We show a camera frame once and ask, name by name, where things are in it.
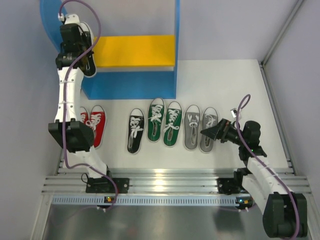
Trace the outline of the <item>black canvas sneaker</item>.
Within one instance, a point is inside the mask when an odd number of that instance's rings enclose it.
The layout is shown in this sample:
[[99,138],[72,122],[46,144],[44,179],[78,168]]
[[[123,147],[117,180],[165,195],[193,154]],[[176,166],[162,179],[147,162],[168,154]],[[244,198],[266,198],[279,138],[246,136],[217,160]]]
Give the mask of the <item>black canvas sneaker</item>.
[[137,154],[141,148],[145,130],[145,115],[140,108],[134,108],[129,114],[127,150],[130,154]]
[[[89,43],[89,47],[91,47],[94,43],[94,34],[89,25],[81,21],[80,26],[84,33],[86,34],[86,38]],[[93,78],[97,73],[97,66],[94,59],[94,51],[91,49],[87,56],[87,65],[85,67],[84,76],[88,78]]]

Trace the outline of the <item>green canvas sneaker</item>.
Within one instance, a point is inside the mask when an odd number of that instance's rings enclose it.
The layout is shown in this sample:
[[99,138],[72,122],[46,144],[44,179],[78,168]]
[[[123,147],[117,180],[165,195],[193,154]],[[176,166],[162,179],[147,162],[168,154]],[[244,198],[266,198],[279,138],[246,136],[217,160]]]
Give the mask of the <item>green canvas sneaker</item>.
[[172,101],[165,112],[165,125],[163,129],[163,142],[171,148],[178,140],[183,119],[183,110],[177,101]]
[[162,98],[155,98],[147,111],[147,138],[155,143],[161,138],[162,121],[165,115],[165,102]]

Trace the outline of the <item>red canvas sneaker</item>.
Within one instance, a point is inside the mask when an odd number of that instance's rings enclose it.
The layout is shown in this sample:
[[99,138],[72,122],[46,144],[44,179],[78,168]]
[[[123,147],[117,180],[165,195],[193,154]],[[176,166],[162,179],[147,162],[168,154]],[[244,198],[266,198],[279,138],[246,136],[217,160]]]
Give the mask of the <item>red canvas sneaker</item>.
[[85,124],[93,131],[93,146],[96,149],[99,148],[102,143],[105,126],[107,124],[107,115],[104,109],[100,105],[95,105],[90,112],[88,120],[85,121]]
[[81,122],[87,125],[87,121],[89,120],[89,114],[83,106],[80,107],[80,117]]

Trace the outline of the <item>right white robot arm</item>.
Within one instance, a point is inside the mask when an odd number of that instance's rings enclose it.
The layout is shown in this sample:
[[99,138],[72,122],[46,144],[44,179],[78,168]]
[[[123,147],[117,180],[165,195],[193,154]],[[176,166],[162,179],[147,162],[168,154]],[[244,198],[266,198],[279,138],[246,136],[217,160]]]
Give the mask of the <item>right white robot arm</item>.
[[307,200],[301,193],[293,192],[268,166],[267,154],[260,146],[261,126],[247,121],[243,129],[227,119],[219,123],[208,122],[200,132],[206,139],[231,142],[238,145],[238,155],[244,163],[232,178],[217,180],[218,192],[235,194],[238,198],[251,196],[249,203],[238,201],[238,209],[257,205],[262,213],[262,224],[270,238],[296,239],[308,234]]

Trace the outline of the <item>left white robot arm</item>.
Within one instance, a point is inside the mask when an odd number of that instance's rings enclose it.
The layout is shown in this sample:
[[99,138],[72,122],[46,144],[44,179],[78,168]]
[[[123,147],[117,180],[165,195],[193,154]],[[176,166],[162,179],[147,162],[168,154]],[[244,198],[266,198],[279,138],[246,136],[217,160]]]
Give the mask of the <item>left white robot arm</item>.
[[55,59],[59,97],[57,113],[48,124],[48,131],[63,149],[68,169],[85,167],[91,179],[108,179],[108,166],[95,148],[98,120],[106,118],[102,111],[92,113],[87,121],[81,115],[82,82],[97,73],[93,52],[96,41],[91,28],[83,21],[67,20],[59,30],[62,42]]

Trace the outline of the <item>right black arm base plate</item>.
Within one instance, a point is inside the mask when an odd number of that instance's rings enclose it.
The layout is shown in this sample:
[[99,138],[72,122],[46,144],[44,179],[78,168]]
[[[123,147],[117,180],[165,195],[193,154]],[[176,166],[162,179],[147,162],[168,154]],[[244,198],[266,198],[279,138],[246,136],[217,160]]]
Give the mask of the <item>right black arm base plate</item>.
[[223,195],[247,193],[241,183],[234,178],[218,178],[217,189],[218,193]]

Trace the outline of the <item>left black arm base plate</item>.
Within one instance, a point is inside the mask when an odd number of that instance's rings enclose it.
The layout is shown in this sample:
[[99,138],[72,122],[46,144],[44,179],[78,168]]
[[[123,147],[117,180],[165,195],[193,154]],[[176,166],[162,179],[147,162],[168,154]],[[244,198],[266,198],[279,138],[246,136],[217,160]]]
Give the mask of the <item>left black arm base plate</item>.
[[[127,194],[130,186],[130,179],[124,177],[114,177],[115,183],[119,194]],[[115,194],[116,189],[114,185],[105,177],[89,178],[86,182],[85,192],[88,194]]]

